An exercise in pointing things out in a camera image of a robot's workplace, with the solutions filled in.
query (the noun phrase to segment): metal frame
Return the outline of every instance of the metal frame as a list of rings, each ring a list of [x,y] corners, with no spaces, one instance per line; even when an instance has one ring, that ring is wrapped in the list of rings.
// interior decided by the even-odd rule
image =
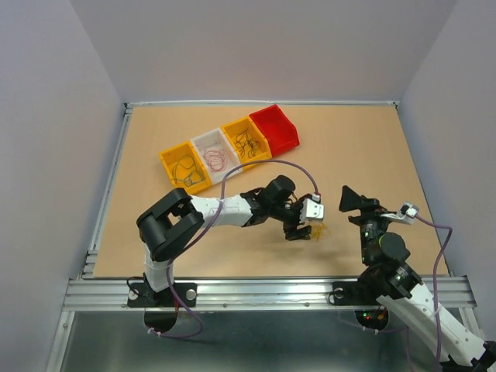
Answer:
[[[143,311],[127,308],[128,288],[124,280],[94,280],[98,248],[101,241],[102,227],[105,223],[109,202],[119,168],[122,148],[134,107],[165,105],[393,105],[395,101],[166,101],[135,102],[126,105],[117,146],[108,176],[102,204],[95,223],[95,230],[88,247],[84,269],[76,281],[70,281],[60,315],[55,339],[46,371],[60,371],[64,354],[71,335],[71,327],[76,312],[121,312]],[[363,307],[336,307],[328,303],[328,294],[334,281],[353,281],[354,277],[286,277],[286,278],[184,278],[177,281],[194,281],[198,284],[198,312],[245,312],[275,310],[352,310]],[[458,308],[463,324],[474,334],[480,336],[473,308],[476,307],[468,280],[465,277],[441,277],[439,280],[439,300],[447,308]],[[432,290],[432,278],[425,277],[425,283]],[[147,311],[173,311],[172,308],[148,308]]]
[[[334,281],[356,278],[254,278],[176,279],[198,285],[197,312],[247,312],[287,310],[358,310],[363,306],[334,306],[328,301]],[[424,278],[432,290],[432,278]],[[439,300],[447,308],[473,308],[474,295],[466,277],[441,277]],[[138,311],[126,306],[129,289],[125,281],[70,281],[63,305],[65,312]],[[147,308],[147,311],[174,311],[174,308]]]
[[[372,106],[398,106],[399,101],[306,101],[297,99],[263,100],[263,99],[190,99],[183,101],[158,101],[158,102],[131,102],[126,107],[150,106],[189,106],[189,105],[372,105]]]

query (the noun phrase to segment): wire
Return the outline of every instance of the wire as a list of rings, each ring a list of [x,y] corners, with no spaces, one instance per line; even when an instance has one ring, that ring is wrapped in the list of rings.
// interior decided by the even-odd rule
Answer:
[[[254,158],[255,155],[257,154],[257,150],[260,148],[260,142],[256,141],[252,138],[250,138],[250,135],[248,134],[248,129],[243,130],[240,134],[238,134],[234,138],[234,144],[236,146],[236,149],[239,149],[239,155],[241,157],[245,157],[245,147],[248,146],[248,157],[250,159]]]
[[[191,166],[186,167],[184,164],[182,164],[181,161],[183,161],[183,159],[191,159],[191,162],[192,162]],[[188,174],[184,178],[177,178],[177,169],[179,167],[182,167],[187,171],[192,169],[192,171],[190,174]],[[199,181],[194,181],[194,179],[193,179],[193,177],[196,174],[200,177]],[[203,176],[203,174],[198,170],[196,163],[195,163],[195,159],[192,155],[184,155],[184,156],[179,158],[179,160],[177,161],[177,164],[174,165],[174,167],[172,168],[172,177],[173,177],[175,183],[183,182],[184,186],[186,186],[187,188],[193,186],[194,184],[199,184],[200,182],[203,182],[205,180],[205,177]]]
[[[205,150],[203,158],[212,172],[222,172],[227,168],[227,159],[224,149]]]
[[[210,221],[210,223],[203,229],[203,231],[201,231],[198,236],[196,238],[194,238],[183,250],[181,253],[179,254],[182,254],[184,252],[186,252],[187,250],[189,250],[192,246],[194,246],[203,236],[205,236],[205,234],[211,229],[211,227],[214,225],[215,221],[219,218],[220,216],[220,213],[222,211],[222,207],[223,207],[223,200],[224,200],[224,197],[226,195],[226,181],[227,179],[229,178],[229,176],[237,171],[238,169],[241,169],[243,167],[247,167],[249,165],[252,165],[252,164],[260,164],[260,163],[279,163],[279,164],[286,164],[286,165],[290,165],[292,167],[295,167],[295,168],[298,168],[300,171],[302,171],[303,173],[306,174],[306,176],[310,179],[314,189],[315,189],[315,193],[318,194],[319,193],[319,188],[317,187],[317,182],[315,181],[314,177],[312,177],[312,175],[306,170],[304,169],[301,165],[298,165],[298,164],[295,164],[295,163],[292,163],[291,161],[287,161],[287,160],[281,160],[281,159],[265,159],[265,160],[254,160],[254,161],[250,161],[248,163],[244,163],[244,164],[240,164],[240,165],[236,165],[234,168],[232,168],[230,171],[226,172],[226,174],[224,174],[224,177],[222,178],[222,187],[221,187],[221,193],[220,193],[220,199],[219,199],[219,207],[217,208],[217,211],[215,211],[215,214],[212,218],[212,220]],[[172,285],[171,283],[171,267],[172,267],[172,263],[176,260],[176,258],[179,256],[179,254],[172,258],[170,260],[170,264],[169,266],[167,267],[167,270],[166,270],[166,275],[167,275],[167,284],[169,285],[169,288],[170,288],[170,292],[172,293],[172,295],[174,296],[174,298],[177,300],[177,302],[179,302],[179,305],[181,305],[187,312],[189,315],[191,315],[193,318],[195,318],[197,321],[198,321],[198,324],[200,325],[199,326],[199,329],[193,333],[190,333],[190,334],[187,334],[187,335],[178,335],[178,336],[172,336],[172,335],[168,335],[168,334],[162,334],[162,333],[159,333],[157,331],[155,331],[154,329],[148,329],[148,332],[151,332],[153,334],[156,334],[160,337],[167,337],[167,338],[171,338],[171,339],[186,339],[188,337],[193,337],[193,336],[196,336],[198,334],[200,334],[202,331],[203,331],[203,328],[204,328],[204,324],[203,324],[203,321],[200,319],[200,317],[193,311],[191,310],[184,302],[183,300],[181,300],[181,298],[179,297],[179,294],[177,294],[176,290],[174,289],[174,286]]]
[[[436,261],[434,262],[434,269],[432,271],[432,284],[433,284],[433,292],[434,292],[434,312],[436,314],[436,331],[437,331],[437,348],[436,348],[436,364],[434,365],[434,371],[438,370],[439,364],[441,363],[441,350],[443,348],[443,332],[441,331],[441,317],[439,315],[439,292],[437,288],[437,268],[439,266],[439,262],[441,261],[441,257],[443,257],[444,251],[448,246],[448,243],[451,239],[451,235],[453,234],[453,227],[445,226],[445,225],[437,225],[433,222],[430,222],[420,215],[416,216],[417,220],[424,222],[426,225],[429,225],[435,229],[445,229],[448,230],[448,235],[444,240],[444,243],[441,246],[441,250],[439,251]]]

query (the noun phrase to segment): bolt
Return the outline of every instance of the bolt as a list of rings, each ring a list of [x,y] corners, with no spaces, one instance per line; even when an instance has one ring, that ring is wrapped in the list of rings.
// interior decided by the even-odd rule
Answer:
[[[186,291],[186,299],[189,301],[194,300],[196,298],[196,292],[194,289],[188,289]]]

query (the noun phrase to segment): small yellow object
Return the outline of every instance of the small yellow object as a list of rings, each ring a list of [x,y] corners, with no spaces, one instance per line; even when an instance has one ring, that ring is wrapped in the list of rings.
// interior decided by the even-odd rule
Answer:
[[[329,235],[329,229],[324,222],[310,222],[312,227],[312,234],[310,234],[310,239],[319,241],[320,238]]]

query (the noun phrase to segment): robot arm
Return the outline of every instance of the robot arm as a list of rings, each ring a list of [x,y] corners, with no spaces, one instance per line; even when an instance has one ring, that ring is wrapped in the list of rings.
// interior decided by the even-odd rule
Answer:
[[[375,301],[393,312],[436,354],[438,341],[433,296],[422,279],[405,262],[410,256],[405,241],[387,232],[391,222],[412,224],[418,209],[404,203],[400,211],[390,213],[377,199],[359,196],[343,187],[341,212],[360,210],[349,221],[360,227],[362,261],[367,269],[355,288],[345,288],[341,300],[358,295]],[[443,348],[441,364],[446,372],[486,371],[495,361],[496,343],[485,342],[469,332],[441,304]]]
[[[195,233],[207,226],[259,225],[272,218],[283,222],[287,240],[310,239],[311,226],[306,222],[322,221],[324,205],[320,195],[306,194],[291,200],[295,184],[285,176],[278,176],[265,188],[257,188],[222,200],[222,209],[213,222],[220,206],[217,198],[190,196],[183,188],[176,188],[137,220],[139,236],[146,244],[145,282],[153,292],[168,288],[167,268],[172,275],[172,263],[187,248]],[[171,216],[178,218],[173,224]]]

